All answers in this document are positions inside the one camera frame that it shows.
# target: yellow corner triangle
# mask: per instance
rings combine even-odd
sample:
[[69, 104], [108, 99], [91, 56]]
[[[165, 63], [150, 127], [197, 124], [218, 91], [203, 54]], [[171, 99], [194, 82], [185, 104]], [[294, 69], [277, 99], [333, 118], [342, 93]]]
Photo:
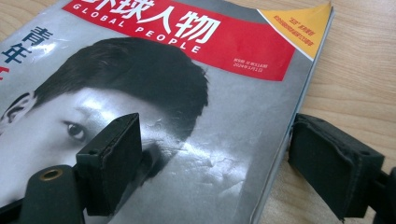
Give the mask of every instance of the yellow corner triangle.
[[311, 59], [315, 58], [332, 11], [327, 4], [288, 11], [260, 10], [268, 22], [294, 46]]

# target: short hair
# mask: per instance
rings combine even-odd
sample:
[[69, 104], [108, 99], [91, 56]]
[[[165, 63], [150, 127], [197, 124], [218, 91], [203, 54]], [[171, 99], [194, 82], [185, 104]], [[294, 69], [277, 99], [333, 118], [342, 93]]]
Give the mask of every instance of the short hair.
[[116, 90], [155, 105], [185, 140], [208, 104], [205, 71], [179, 48], [142, 38], [110, 38], [80, 49], [35, 90], [35, 107], [83, 88]]

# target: wood grain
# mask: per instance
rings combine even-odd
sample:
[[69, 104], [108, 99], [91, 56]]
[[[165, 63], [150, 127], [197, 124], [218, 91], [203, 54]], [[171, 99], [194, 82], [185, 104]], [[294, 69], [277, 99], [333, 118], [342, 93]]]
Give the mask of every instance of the wood grain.
[[[55, 0], [0, 0], [0, 41]], [[246, 7], [294, 9], [322, 0], [233, 0]], [[396, 2], [332, 0], [336, 16], [302, 113], [326, 119], [386, 155], [383, 167], [396, 166]], [[346, 223], [372, 223], [366, 217]], [[285, 160], [262, 223], [341, 223]]]

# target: magazine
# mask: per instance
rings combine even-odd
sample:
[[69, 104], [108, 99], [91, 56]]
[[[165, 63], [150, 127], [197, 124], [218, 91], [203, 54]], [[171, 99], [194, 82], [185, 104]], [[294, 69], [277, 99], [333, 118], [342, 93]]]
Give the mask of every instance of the magazine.
[[137, 112], [158, 163], [118, 213], [88, 223], [258, 223], [332, 15], [60, 0], [0, 44], [0, 207]]

